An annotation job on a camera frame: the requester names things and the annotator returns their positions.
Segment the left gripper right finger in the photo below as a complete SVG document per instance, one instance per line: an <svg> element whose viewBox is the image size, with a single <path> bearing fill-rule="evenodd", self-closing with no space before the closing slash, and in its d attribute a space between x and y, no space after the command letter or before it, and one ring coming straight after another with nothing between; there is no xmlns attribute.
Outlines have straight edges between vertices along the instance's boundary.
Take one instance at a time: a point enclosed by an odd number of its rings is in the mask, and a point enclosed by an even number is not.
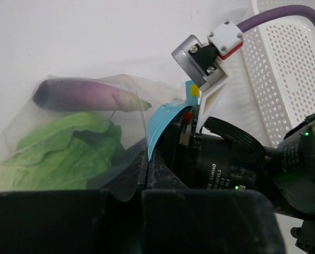
<svg viewBox="0 0 315 254"><path fill-rule="evenodd" d="M142 192L143 253L283 253L271 202L254 190L192 190L154 152Z"/></svg>

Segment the yellow zip slider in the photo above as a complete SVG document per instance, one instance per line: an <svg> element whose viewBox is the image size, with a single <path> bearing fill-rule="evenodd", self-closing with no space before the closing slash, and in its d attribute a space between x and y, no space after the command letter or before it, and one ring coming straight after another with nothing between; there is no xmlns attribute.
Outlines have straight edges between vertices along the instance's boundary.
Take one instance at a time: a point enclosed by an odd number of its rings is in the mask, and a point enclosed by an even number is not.
<svg viewBox="0 0 315 254"><path fill-rule="evenodd" d="M190 85L190 96L196 98L200 97L200 90L195 84Z"/></svg>

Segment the clear zip top bag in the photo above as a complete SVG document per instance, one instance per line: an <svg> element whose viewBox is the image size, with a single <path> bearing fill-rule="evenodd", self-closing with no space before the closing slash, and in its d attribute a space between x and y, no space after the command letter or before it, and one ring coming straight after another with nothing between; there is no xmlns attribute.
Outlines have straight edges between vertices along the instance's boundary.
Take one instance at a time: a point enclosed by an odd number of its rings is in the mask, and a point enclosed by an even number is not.
<svg viewBox="0 0 315 254"><path fill-rule="evenodd" d="M0 192L100 188L148 146L159 109L194 105L191 81L173 88L140 77L50 77L0 135Z"/></svg>

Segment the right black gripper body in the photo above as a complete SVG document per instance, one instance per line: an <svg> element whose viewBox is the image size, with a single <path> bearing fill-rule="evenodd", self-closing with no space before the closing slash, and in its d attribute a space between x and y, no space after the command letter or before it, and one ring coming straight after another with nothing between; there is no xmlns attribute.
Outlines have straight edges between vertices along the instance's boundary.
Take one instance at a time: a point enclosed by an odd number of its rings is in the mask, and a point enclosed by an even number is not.
<svg viewBox="0 0 315 254"><path fill-rule="evenodd" d="M196 132L199 107L187 106L167 125L159 151L167 167L191 189L252 189L277 195L271 180L275 149L263 146L246 131L209 117Z"/></svg>

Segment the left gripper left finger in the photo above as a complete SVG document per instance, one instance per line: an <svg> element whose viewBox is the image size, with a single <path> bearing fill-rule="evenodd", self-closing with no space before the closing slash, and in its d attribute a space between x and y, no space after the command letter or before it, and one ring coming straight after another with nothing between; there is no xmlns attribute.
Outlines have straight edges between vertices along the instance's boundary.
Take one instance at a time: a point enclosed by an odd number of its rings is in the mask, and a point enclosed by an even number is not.
<svg viewBox="0 0 315 254"><path fill-rule="evenodd" d="M0 253L141 253L137 178L145 142L113 160L102 188L0 192Z"/></svg>

